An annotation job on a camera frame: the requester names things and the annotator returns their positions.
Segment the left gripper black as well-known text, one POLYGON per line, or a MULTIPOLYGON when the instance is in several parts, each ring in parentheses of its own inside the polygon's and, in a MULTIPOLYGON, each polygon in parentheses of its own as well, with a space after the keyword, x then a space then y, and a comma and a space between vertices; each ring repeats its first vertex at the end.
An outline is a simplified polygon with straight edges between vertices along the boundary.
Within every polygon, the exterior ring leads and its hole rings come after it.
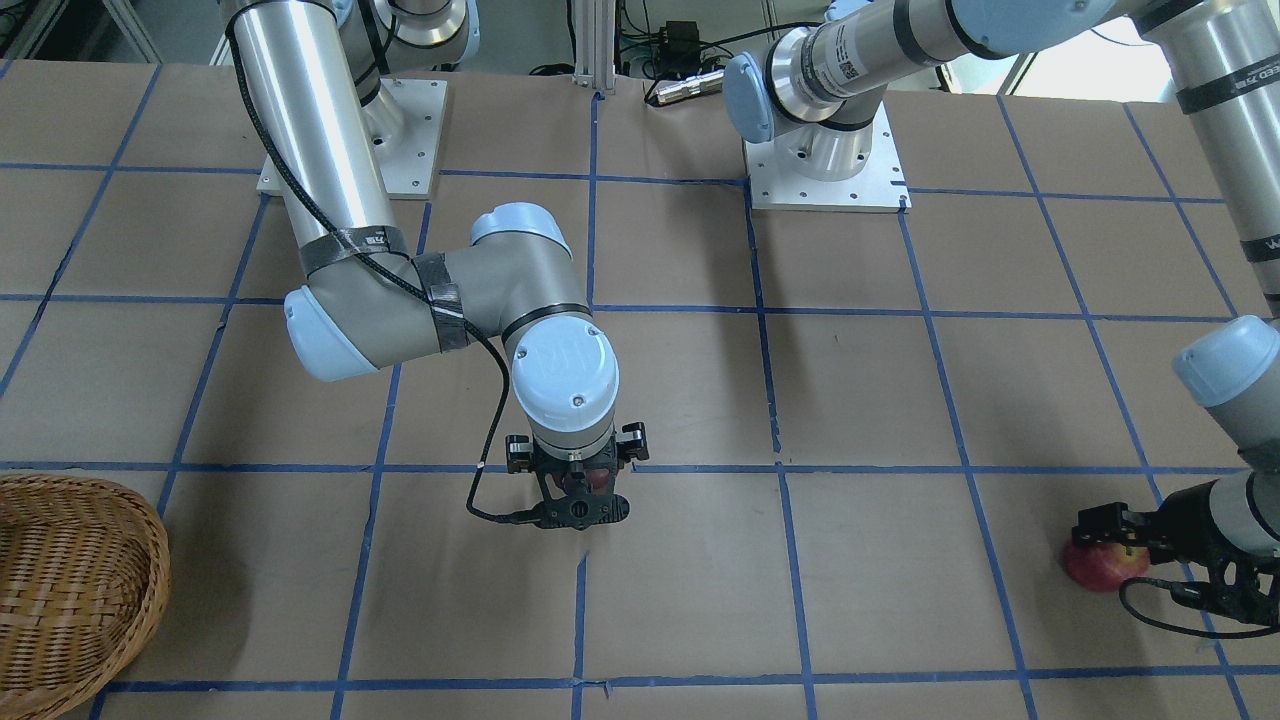
POLYGON ((1170 495, 1155 512, 1132 511, 1124 502, 1076 514, 1074 544, 1121 544, 1148 548, 1153 565, 1199 564, 1207 582, 1192 583, 1190 606, 1238 623, 1277 625, 1277 559, 1234 557, 1210 511, 1211 480, 1170 495))

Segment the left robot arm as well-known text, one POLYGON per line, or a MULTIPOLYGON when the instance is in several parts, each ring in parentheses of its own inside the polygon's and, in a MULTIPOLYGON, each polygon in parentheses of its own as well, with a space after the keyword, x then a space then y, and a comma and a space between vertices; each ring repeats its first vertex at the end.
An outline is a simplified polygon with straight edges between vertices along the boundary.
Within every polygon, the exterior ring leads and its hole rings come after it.
POLYGON ((1138 621, 1277 633, 1277 24, 1266 1, 850 1, 726 72, 762 209, 887 211, 960 455, 1151 484, 1074 512, 1069 577, 1138 621), (1180 102, 896 94, 1102 20, 1149 29, 1180 102))

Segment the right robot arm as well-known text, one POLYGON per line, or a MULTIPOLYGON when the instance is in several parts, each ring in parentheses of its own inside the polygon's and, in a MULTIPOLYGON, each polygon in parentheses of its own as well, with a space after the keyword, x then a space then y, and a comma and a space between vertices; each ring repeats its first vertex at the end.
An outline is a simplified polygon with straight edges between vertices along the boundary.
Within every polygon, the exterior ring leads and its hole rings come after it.
POLYGON ((617 427, 620 364, 594 322, 572 250, 531 202, 481 215, 466 247, 413 255, 396 224, 376 145, 408 113, 387 63, 468 31, 463 1, 224 1, 224 35, 250 122, 274 165, 305 283, 285 328, 325 382, 481 342, 503 352, 500 401, 525 411, 511 471, 568 497, 614 491, 646 456, 643 427, 617 427))

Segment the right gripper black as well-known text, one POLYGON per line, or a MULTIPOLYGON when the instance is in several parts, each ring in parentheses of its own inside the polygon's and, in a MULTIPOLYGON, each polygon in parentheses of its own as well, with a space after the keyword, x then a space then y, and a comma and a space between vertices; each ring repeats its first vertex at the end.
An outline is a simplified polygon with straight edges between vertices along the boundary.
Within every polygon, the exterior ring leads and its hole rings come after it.
POLYGON ((650 459, 644 421, 625 424, 614 436, 602 437, 600 447, 595 454, 580 450, 568 452, 567 457, 558 457, 549 454, 548 450, 549 447, 545 447, 538 438, 532 439, 531 436, 512 434, 506 437, 506 471, 513 475, 535 474, 541 498, 547 501, 566 497, 557 480, 571 462, 581 462, 588 468, 609 468, 613 473, 613 495, 618 470, 623 470, 630 462, 643 462, 650 459))

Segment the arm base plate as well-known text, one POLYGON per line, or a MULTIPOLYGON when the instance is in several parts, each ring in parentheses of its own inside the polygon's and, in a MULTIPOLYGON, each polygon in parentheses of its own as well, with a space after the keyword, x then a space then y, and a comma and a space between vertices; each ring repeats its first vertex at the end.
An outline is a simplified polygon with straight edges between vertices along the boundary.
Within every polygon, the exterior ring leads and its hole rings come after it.
POLYGON ((742 150, 756 209, 897 213, 913 205, 883 105, 860 129, 805 126, 742 150))
POLYGON ((425 200, 433 191, 443 136, 448 83, 384 78, 367 105, 338 111, 306 108, 293 99, 260 118, 278 152, 317 202, 347 191, 374 191, 379 170, 390 199, 425 200))

